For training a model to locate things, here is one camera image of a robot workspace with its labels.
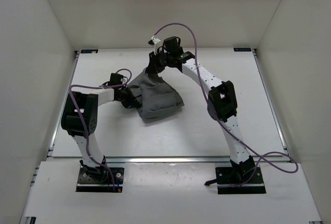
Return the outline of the grey pleated skirt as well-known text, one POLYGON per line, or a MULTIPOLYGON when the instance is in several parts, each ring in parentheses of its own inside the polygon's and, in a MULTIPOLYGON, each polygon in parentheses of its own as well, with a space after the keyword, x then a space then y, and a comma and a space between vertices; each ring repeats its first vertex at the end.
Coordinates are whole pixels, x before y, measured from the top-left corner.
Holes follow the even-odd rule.
POLYGON ((128 87, 141 104, 137 108, 140 118, 147 123, 170 117, 185 105, 177 90, 159 75, 148 74, 146 69, 128 87))

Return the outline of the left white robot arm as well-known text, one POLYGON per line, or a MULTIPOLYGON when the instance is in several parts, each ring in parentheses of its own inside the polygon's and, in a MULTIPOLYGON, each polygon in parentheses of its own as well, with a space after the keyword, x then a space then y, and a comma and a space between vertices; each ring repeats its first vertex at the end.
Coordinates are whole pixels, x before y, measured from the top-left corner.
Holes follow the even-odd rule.
POLYGON ((107 161, 95 137, 98 108, 118 101, 124 108, 139 108, 142 104, 125 82, 104 83, 97 87, 71 85, 61 118, 61 128, 75 140, 82 155, 82 166, 90 169, 95 181, 108 177, 107 161))

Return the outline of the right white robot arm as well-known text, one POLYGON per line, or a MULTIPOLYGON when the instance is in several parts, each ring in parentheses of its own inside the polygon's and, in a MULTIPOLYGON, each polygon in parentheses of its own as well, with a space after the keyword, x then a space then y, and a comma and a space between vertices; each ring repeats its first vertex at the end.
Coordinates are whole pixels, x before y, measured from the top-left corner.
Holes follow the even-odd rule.
POLYGON ((231 81, 222 81, 205 69, 191 52, 172 54, 158 52, 149 54, 148 74, 160 73, 166 67, 176 68, 202 87, 207 100, 207 111, 217 121, 224 133, 233 167, 232 178, 243 183, 250 178, 255 167, 254 160, 242 144, 242 135, 237 122, 237 99, 231 81))

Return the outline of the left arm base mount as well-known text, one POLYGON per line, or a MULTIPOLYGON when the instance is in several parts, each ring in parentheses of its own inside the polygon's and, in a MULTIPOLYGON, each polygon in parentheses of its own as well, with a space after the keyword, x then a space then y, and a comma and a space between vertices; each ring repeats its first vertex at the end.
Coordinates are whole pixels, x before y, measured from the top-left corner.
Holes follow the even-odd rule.
POLYGON ((80 160, 76 192, 122 193, 125 175, 124 167, 88 167, 80 160))

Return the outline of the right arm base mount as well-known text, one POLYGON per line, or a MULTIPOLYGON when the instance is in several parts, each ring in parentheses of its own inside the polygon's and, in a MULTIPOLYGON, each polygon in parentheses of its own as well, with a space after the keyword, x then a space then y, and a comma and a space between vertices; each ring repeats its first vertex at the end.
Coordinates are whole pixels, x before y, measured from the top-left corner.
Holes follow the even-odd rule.
POLYGON ((219 195, 266 194, 261 168, 249 172, 243 178, 232 167, 216 167, 216 178, 204 183, 205 186, 217 185, 219 195))

